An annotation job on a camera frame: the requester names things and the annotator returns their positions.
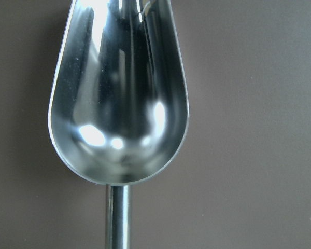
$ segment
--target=ice scoop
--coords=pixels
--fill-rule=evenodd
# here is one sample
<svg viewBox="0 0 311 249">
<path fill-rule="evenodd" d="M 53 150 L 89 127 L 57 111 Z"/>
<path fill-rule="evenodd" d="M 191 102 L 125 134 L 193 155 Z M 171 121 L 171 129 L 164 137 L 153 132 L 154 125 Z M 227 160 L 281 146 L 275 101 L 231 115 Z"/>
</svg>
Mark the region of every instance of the ice scoop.
<svg viewBox="0 0 311 249">
<path fill-rule="evenodd" d="M 73 1 L 48 117 L 62 161 L 107 185 L 106 248 L 128 249 L 130 185 L 172 161 L 188 126 L 170 1 Z"/>
</svg>

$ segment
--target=stainless steel scoop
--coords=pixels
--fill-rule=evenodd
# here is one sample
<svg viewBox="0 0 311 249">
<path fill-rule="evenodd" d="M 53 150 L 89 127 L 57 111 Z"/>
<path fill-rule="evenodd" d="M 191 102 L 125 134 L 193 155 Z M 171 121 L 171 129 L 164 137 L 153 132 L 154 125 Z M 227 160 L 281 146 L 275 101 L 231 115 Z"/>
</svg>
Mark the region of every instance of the stainless steel scoop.
<svg viewBox="0 0 311 249">
<path fill-rule="evenodd" d="M 109 186 L 107 248 L 129 248 L 128 185 L 171 162 L 188 117 L 170 1 L 73 1 L 48 125 L 62 161 Z"/>
</svg>

